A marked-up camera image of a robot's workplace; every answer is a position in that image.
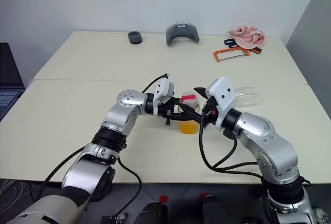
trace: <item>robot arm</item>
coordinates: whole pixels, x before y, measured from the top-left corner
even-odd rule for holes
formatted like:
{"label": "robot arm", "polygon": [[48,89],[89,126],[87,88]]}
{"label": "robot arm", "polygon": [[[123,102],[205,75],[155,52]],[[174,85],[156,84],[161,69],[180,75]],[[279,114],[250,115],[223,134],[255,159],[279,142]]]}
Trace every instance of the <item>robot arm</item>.
{"label": "robot arm", "polygon": [[235,96],[228,78],[216,80],[205,93],[201,94],[208,99],[203,111],[209,115],[211,110],[217,113],[216,121],[212,122],[216,129],[226,129],[254,155],[277,221],[315,224],[294,147],[276,133],[266,118],[233,109]]}
{"label": "robot arm", "polygon": [[132,89],[121,92],[92,142],[85,146],[67,171],[61,192],[41,198],[9,224],[77,223],[90,202],[100,201],[110,192],[115,175],[111,165],[116,163],[120,151],[126,147],[126,138],[139,115],[188,120],[186,115],[174,113],[174,104],[179,99],[173,97],[173,86],[164,77],[155,94]]}

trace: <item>pink cloth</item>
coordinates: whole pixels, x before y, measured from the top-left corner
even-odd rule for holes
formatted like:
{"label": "pink cloth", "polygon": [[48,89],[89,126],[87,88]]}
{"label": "pink cloth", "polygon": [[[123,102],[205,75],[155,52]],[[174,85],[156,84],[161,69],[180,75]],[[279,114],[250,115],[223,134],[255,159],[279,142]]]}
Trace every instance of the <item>pink cloth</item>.
{"label": "pink cloth", "polygon": [[238,46],[245,49],[261,47],[264,43],[264,33],[255,26],[239,26],[237,30],[229,31],[229,35]]}

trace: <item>black wire bundle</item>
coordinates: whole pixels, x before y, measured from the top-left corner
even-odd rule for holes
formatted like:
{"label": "black wire bundle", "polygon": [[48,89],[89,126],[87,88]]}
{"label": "black wire bundle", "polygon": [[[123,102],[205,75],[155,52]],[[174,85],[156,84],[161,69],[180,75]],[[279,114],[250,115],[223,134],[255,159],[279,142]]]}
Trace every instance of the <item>black wire bundle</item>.
{"label": "black wire bundle", "polygon": [[238,167],[242,167],[242,166],[248,166],[248,165],[257,165],[256,162],[245,162],[245,163],[239,163],[233,166],[228,166],[228,167],[223,167],[223,168],[217,168],[217,166],[219,166],[220,164],[222,164],[224,161],[226,161],[235,151],[236,147],[237,147],[237,139],[234,138],[234,146],[231,149],[231,151],[224,157],[222,158],[220,161],[218,161],[214,166],[212,166],[206,156],[205,156],[205,152],[203,149],[203,142],[202,142],[202,135],[203,135],[203,127],[204,127],[204,120],[205,120],[205,116],[206,113],[202,112],[201,115],[201,121],[200,121],[200,130],[199,130],[199,149],[200,149],[200,153],[201,153],[201,157],[202,160],[204,161],[204,163],[206,164],[206,166],[211,169],[212,171],[215,172],[219,172],[219,173],[225,173],[225,174],[242,174],[242,175],[250,175],[250,176],[256,176],[259,179],[262,179],[262,176],[256,174],[256,173],[252,173],[252,172],[246,172],[246,171],[229,171]]}
{"label": "black wire bundle", "polygon": [[127,208],[127,206],[129,206],[131,204],[131,202],[133,202],[137,196],[139,195],[140,193],[140,190],[141,190],[141,187],[142,187],[142,182],[141,182],[141,179],[140,177],[138,176],[138,174],[136,174],[134,171],[130,170],[129,168],[127,168],[121,161],[121,159],[118,157],[118,163],[120,164],[120,166],[122,166],[122,168],[128,172],[130,172],[132,175],[134,175],[137,179],[138,179],[138,182],[139,182],[139,186],[138,186],[138,190],[136,192],[136,194],[131,198],[130,201],[128,201],[119,211],[117,211],[117,213],[115,214],[115,216],[118,216],[120,213],[123,212],[124,209]]}
{"label": "black wire bundle", "polygon": [[267,207],[267,194],[268,194],[268,190],[262,184],[262,207],[263,207],[263,213],[264,213],[265,217],[267,218],[268,222],[270,224],[274,224],[274,220],[272,219],[271,215],[269,214],[268,207]]}
{"label": "black wire bundle", "polygon": [[153,83],[155,83],[157,80],[159,80],[159,79],[161,79],[161,78],[165,78],[165,77],[167,77],[167,76],[168,76],[168,74],[166,73],[166,74],[164,74],[164,75],[161,75],[161,76],[157,77],[156,79],[154,79],[153,81],[151,81],[150,84],[147,85],[147,87],[146,87],[143,91],[141,91],[141,92],[142,92],[142,93],[145,93],[146,90],[148,90],[149,87],[151,87]]}
{"label": "black wire bundle", "polygon": [[83,151],[84,146],[79,148],[77,151],[73,152],[72,154],[70,154],[68,157],[66,157],[61,163],[58,164],[57,167],[55,167],[55,169],[46,177],[46,179],[42,182],[36,199],[33,199],[33,197],[31,196],[32,200],[34,202],[38,201],[41,198],[41,195],[43,193],[43,190],[45,189],[45,187],[47,186],[47,184],[49,183],[49,181],[51,180],[51,178],[54,176],[54,174],[66,163],[68,162],[73,156],[75,156],[76,154],[80,153],[81,151]]}

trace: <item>laptop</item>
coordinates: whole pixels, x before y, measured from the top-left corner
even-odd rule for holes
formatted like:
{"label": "laptop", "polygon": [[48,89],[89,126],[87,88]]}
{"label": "laptop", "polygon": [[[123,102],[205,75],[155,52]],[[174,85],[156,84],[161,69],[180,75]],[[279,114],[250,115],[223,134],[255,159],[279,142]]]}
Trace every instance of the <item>laptop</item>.
{"label": "laptop", "polygon": [[8,43],[0,43],[0,120],[25,88]]}

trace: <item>table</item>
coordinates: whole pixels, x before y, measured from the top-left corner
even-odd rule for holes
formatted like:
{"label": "table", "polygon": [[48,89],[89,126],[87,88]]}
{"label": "table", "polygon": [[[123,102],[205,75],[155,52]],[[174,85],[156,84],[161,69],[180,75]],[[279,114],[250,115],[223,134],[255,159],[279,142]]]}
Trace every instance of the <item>table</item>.
{"label": "table", "polygon": [[[59,162],[92,140],[117,94],[127,88],[142,90],[147,83],[141,81],[32,82],[0,123],[0,177],[44,180]],[[200,86],[207,86],[205,78],[200,81]],[[172,82],[176,95],[197,86],[193,81]],[[234,88],[240,86],[252,84],[233,83]],[[262,102],[239,110],[271,120],[277,132],[296,148],[301,174],[313,183],[330,183],[331,169],[327,165],[331,143],[327,130],[331,122],[309,85],[260,83],[254,87],[262,95]],[[204,132],[205,152],[211,162],[223,157],[232,144],[213,126]],[[259,183],[251,176],[210,171],[199,153],[198,134],[183,135],[177,122],[165,126],[164,119],[153,116],[138,118],[121,158],[146,183]],[[254,157],[239,144],[225,165],[243,161],[254,161]],[[69,165],[52,180],[61,181]],[[136,182],[118,164],[115,168],[115,182]],[[245,169],[258,172],[256,166]]]}
{"label": "table", "polygon": [[165,34],[142,34],[130,44],[126,33],[74,32],[36,74],[38,80],[141,80],[168,72],[174,82],[212,82],[228,76],[233,83],[306,84],[279,37],[268,37],[260,55],[217,63],[213,52],[225,49],[226,36],[183,38],[168,47]]}

